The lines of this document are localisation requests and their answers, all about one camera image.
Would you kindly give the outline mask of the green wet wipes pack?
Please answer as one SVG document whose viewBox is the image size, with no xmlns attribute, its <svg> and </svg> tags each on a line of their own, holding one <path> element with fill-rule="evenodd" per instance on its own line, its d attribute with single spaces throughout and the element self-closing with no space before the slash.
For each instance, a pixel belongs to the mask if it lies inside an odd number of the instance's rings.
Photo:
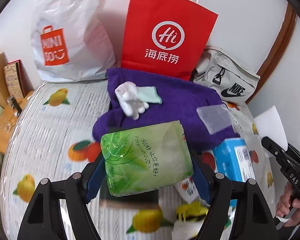
<svg viewBox="0 0 300 240">
<path fill-rule="evenodd" d="M 100 144 L 112 196 L 157 190 L 193 175 L 179 121 L 108 133 Z"/>
</svg>

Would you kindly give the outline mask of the clear plastic pouch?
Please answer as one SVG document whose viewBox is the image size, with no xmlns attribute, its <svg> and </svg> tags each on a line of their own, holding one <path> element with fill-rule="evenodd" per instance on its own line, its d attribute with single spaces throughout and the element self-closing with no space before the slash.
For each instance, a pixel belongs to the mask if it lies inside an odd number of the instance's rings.
<svg viewBox="0 0 300 240">
<path fill-rule="evenodd" d="M 228 107 L 224 103 L 198 107 L 196 112 L 210 135 L 232 126 Z"/>
</svg>

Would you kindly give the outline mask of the white socks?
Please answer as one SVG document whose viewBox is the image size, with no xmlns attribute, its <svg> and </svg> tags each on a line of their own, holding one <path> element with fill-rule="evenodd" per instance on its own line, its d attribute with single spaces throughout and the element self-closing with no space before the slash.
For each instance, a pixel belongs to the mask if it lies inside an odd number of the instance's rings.
<svg viewBox="0 0 300 240">
<path fill-rule="evenodd" d="M 138 98 L 138 88 L 132 82 L 125 82 L 115 89 L 121 109 L 127 117 L 138 120 L 139 115 L 149 109 L 149 104 Z"/>
</svg>

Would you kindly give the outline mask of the white fruit snack packet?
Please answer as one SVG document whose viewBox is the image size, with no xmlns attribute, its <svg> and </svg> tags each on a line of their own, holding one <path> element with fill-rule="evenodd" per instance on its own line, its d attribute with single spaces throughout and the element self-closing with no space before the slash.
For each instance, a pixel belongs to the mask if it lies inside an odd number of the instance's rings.
<svg viewBox="0 0 300 240">
<path fill-rule="evenodd" d="M 191 177 L 176 183 L 174 187 L 180 194 L 183 201 L 188 204 L 191 204 L 199 198 L 199 192 Z"/>
</svg>

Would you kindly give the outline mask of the yellow black pouch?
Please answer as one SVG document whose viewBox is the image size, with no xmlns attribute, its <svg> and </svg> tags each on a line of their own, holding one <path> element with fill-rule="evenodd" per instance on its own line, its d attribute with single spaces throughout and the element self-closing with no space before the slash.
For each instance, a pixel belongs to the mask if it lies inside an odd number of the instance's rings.
<svg viewBox="0 0 300 240">
<path fill-rule="evenodd" d="M 191 204 L 182 204 L 176 208 L 175 220 L 180 222 L 196 222 L 204 220 L 209 208 L 200 201 L 195 200 Z"/>
</svg>

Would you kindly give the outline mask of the white sponge block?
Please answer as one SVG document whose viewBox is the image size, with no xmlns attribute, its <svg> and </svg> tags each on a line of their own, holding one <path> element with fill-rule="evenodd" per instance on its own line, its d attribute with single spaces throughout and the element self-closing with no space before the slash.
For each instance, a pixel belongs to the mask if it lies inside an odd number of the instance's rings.
<svg viewBox="0 0 300 240">
<path fill-rule="evenodd" d="M 264 111 L 254 118 L 254 124 L 259 137 L 269 137 L 284 150 L 288 150 L 286 133 L 275 106 Z"/>
</svg>

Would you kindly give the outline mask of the blue tissue pack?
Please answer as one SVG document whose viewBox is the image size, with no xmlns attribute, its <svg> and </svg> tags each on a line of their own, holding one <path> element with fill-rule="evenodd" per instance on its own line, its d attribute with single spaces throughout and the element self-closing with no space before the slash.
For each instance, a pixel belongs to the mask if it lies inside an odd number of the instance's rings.
<svg viewBox="0 0 300 240">
<path fill-rule="evenodd" d="M 216 163 L 216 172 L 222 173 L 232 182 L 235 190 L 230 206 L 236 204 L 236 198 L 245 187 L 245 182 L 255 179 L 254 169 L 245 140 L 242 138 L 225 139 L 212 149 Z"/>
</svg>

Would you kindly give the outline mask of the dark green rectangular tin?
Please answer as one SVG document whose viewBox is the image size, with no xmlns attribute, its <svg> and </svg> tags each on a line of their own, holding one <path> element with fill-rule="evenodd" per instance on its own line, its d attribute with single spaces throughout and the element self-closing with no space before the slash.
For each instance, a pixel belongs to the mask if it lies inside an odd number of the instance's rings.
<svg viewBox="0 0 300 240">
<path fill-rule="evenodd" d="M 158 190 L 145 193 L 114 197 L 110 194 L 106 179 L 99 190 L 99 206 L 118 209 L 157 209 L 159 207 Z"/>
</svg>

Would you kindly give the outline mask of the fruit print tablecloth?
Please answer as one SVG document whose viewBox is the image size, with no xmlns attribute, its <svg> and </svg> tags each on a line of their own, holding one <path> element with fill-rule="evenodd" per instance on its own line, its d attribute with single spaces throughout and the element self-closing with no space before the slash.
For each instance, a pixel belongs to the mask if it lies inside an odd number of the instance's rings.
<svg viewBox="0 0 300 240">
<path fill-rule="evenodd" d="M 68 89 L 70 105 L 44 106 L 50 95 L 60 88 Z M 31 175 L 36 188 L 42 178 L 58 181 L 81 172 L 88 161 L 71 161 L 68 149 L 82 140 L 94 141 L 93 125 L 108 111 L 109 104 L 107 81 L 42 82 L 37 87 L 17 121 L 1 170 L 0 210 L 7 239 L 17 239 L 28 205 L 13 193 L 17 184 L 25 175 Z M 229 111 L 234 131 L 245 140 L 251 153 L 255 178 L 274 216 L 276 204 L 271 166 L 260 137 L 253 132 L 254 118 L 247 105 L 229 107 Z M 159 205 L 170 222 L 174 222 L 175 209 L 182 202 L 174 186 L 159 189 Z M 172 239 L 171 226 L 152 233 L 126 234 L 138 210 L 99 207 L 99 194 L 87 207 L 102 239 Z"/>
</svg>

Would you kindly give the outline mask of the purple towel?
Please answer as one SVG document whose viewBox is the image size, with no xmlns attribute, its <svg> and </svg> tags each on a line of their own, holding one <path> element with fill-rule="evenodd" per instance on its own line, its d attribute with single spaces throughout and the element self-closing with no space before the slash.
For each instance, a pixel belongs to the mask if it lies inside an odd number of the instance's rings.
<svg viewBox="0 0 300 240">
<path fill-rule="evenodd" d="M 210 135 L 200 120 L 196 111 L 198 107 L 223 103 L 214 89 L 175 77 L 124 68 L 110 68 L 106 75 L 110 106 L 93 126 L 93 137 L 96 141 L 100 141 L 111 128 L 132 129 L 176 120 L 183 126 L 187 145 L 197 152 L 211 150 L 225 139 L 239 137 L 231 126 Z M 138 120 L 125 116 L 115 89 L 126 81 L 133 82 L 138 87 L 156 87 L 162 103 L 151 104 Z"/>
</svg>

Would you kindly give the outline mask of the grey Nike waist bag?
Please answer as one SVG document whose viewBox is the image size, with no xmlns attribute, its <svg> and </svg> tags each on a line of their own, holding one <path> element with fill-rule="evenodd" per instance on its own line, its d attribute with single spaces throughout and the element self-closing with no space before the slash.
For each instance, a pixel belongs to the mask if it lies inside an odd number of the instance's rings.
<svg viewBox="0 0 300 240">
<path fill-rule="evenodd" d="M 237 105 L 253 95 L 259 80 L 241 61 L 214 46 L 204 49 L 193 74 L 194 83 L 214 89 L 222 100 Z"/>
</svg>

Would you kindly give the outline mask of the wooden bed headboard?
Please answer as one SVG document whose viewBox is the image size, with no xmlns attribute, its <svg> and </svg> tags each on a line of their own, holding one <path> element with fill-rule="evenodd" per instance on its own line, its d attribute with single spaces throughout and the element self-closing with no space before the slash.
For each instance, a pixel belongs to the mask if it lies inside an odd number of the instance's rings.
<svg viewBox="0 0 300 240">
<path fill-rule="evenodd" d="M 7 64 L 4 53 L 0 53 L 0 153 L 5 154 L 10 137 L 13 133 L 17 117 L 14 116 L 13 109 L 8 105 L 7 98 L 10 96 L 4 77 L 4 67 Z"/>
</svg>

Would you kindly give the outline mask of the white Miniso plastic bag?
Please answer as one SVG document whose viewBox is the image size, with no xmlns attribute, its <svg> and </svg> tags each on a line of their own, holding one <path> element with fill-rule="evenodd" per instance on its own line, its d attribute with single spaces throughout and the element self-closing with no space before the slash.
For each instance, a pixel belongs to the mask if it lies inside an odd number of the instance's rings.
<svg viewBox="0 0 300 240">
<path fill-rule="evenodd" d="M 35 0 L 31 46 L 40 79 L 102 80 L 116 63 L 97 15 L 106 0 Z"/>
</svg>

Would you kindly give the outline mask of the red paper Haidilao bag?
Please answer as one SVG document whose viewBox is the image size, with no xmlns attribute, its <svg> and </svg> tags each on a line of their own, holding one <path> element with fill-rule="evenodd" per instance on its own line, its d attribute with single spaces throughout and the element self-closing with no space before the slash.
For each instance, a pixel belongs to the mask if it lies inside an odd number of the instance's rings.
<svg viewBox="0 0 300 240">
<path fill-rule="evenodd" d="M 121 67 L 189 80 L 217 17 L 191 0 L 130 0 Z"/>
</svg>

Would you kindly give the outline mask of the brown wooden door frame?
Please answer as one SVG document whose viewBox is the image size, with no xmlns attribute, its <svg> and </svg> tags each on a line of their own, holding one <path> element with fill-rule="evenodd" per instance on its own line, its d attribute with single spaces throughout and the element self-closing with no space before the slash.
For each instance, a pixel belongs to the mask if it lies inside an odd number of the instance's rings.
<svg viewBox="0 0 300 240">
<path fill-rule="evenodd" d="M 281 25 L 281 28 L 279 30 L 279 33 L 276 37 L 276 40 L 274 41 L 268 56 L 260 66 L 259 70 L 257 71 L 257 75 L 260 76 L 260 80 L 258 82 L 258 85 L 252 94 L 252 96 L 246 101 L 246 104 L 248 104 L 254 96 L 260 91 L 262 86 L 266 83 L 268 78 L 271 76 L 271 74 L 274 72 L 275 68 L 279 64 L 281 58 L 283 57 L 289 43 L 290 39 L 292 38 L 293 31 L 296 24 L 296 18 L 297 13 L 293 9 L 293 7 L 290 5 L 290 3 L 287 3 L 286 7 L 286 13 Z"/>
</svg>

